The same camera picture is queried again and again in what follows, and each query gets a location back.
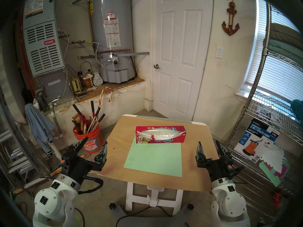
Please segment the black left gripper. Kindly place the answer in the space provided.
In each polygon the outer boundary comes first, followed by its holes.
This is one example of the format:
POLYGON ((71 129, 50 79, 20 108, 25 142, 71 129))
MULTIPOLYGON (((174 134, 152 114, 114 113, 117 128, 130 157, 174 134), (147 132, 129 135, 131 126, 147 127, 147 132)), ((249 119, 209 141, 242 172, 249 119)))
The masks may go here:
POLYGON ((65 164, 62 165, 61 173, 75 180, 80 185, 84 181, 84 176, 90 173, 90 171, 102 171, 107 161, 107 141, 104 142, 99 153, 95 156, 94 162, 78 156, 78 152, 84 147, 88 139, 88 137, 85 137, 76 146, 69 146, 67 151, 62 155, 62 160, 65 164))

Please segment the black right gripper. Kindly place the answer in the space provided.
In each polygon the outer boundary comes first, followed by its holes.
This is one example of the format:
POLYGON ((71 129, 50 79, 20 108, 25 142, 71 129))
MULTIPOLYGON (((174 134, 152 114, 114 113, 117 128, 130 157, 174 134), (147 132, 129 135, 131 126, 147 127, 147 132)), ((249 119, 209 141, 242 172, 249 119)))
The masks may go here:
POLYGON ((215 141, 215 144, 220 158, 213 160, 212 158, 206 158, 201 142, 198 142, 195 156, 197 167, 207 169, 211 182, 223 178, 228 178, 229 180, 232 180, 233 177, 238 175, 245 167, 240 166, 238 168, 233 169, 233 160, 231 153, 225 153, 218 140, 215 141))

